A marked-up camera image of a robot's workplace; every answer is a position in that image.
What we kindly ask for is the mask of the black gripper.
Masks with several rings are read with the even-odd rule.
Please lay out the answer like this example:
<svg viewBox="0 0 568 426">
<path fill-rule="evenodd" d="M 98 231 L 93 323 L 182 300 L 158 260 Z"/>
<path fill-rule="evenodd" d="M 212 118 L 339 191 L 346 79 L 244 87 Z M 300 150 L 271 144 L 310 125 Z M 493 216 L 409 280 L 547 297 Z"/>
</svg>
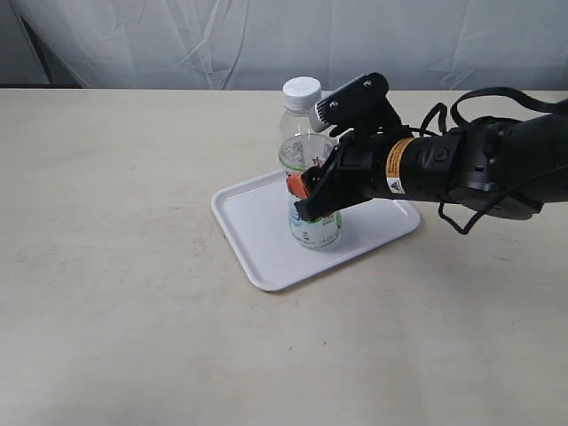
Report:
<svg viewBox="0 0 568 426">
<path fill-rule="evenodd" d="M 303 173 L 288 173 L 288 192 L 297 199 L 294 206 L 299 218 L 316 222 L 334 212 L 378 199 L 396 199 L 387 186 L 386 162 L 391 149 L 411 138 L 408 128 L 362 137 L 351 130 L 340 138 L 331 155 L 321 166 Z"/>
</svg>

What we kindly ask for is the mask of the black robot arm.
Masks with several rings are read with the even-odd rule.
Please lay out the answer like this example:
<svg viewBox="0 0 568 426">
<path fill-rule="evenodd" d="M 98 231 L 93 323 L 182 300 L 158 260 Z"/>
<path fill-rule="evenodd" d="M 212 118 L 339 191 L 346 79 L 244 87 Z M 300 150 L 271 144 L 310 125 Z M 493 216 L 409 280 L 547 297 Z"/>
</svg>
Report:
<svg viewBox="0 0 568 426">
<path fill-rule="evenodd" d="M 287 177 L 303 220 L 372 199 L 458 204 L 478 216 L 527 220 L 567 200 L 567 103 L 527 121 L 484 116 L 442 135 L 409 127 L 344 134 L 321 166 Z"/>
</svg>

